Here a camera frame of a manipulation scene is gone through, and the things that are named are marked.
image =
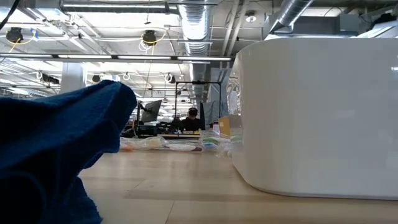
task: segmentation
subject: white column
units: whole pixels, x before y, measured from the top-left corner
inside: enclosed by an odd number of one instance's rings
[[[61,93],[86,87],[86,71],[82,63],[63,63]]]

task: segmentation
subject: plastic bag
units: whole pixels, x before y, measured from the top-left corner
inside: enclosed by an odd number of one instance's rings
[[[202,151],[201,147],[192,146],[190,144],[169,144],[167,147],[173,151],[188,151],[188,152]]]
[[[222,142],[217,146],[218,157],[232,157],[232,149],[234,145],[230,142]]]
[[[220,134],[212,129],[200,132],[199,143],[203,146],[204,151],[215,152],[223,142],[230,142],[230,140],[221,138]]]
[[[167,147],[173,151],[200,152],[203,150],[203,146],[198,143],[197,139],[169,140]]]
[[[131,148],[131,150],[148,150],[161,149],[169,143],[163,137],[149,137],[145,139],[120,138],[120,146],[123,151]]]

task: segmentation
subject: white container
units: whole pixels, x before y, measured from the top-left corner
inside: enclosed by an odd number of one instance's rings
[[[238,53],[245,181],[282,195],[398,198],[398,39],[275,39]]]

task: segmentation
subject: computer monitor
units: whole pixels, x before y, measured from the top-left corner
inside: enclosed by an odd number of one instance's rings
[[[147,103],[145,105],[145,109],[147,109],[150,112],[143,111],[140,121],[142,121],[143,123],[156,121],[157,115],[159,114],[161,104],[162,104],[162,100]]]

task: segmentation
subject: metal frame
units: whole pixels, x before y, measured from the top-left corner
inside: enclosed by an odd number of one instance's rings
[[[148,62],[152,63],[210,63],[231,62],[234,57],[203,57],[175,55],[98,55],[98,54],[22,54],[0,53],[3,58],[61,62]]]
[[[193,82],[175,82],[175,100],[174,100],[174,118],[177,117],[177,92],[178,92],[178,84],[180,83],[190,83],[192,85],[206,85],[206,84],[218,84],[218,86],[220,87],[221,90],[221,82],[201,82],[201,81],[193,81]],[[219,93],[219,107],[218,107],[218,117],[221,117],[221,91],[218,92]]]

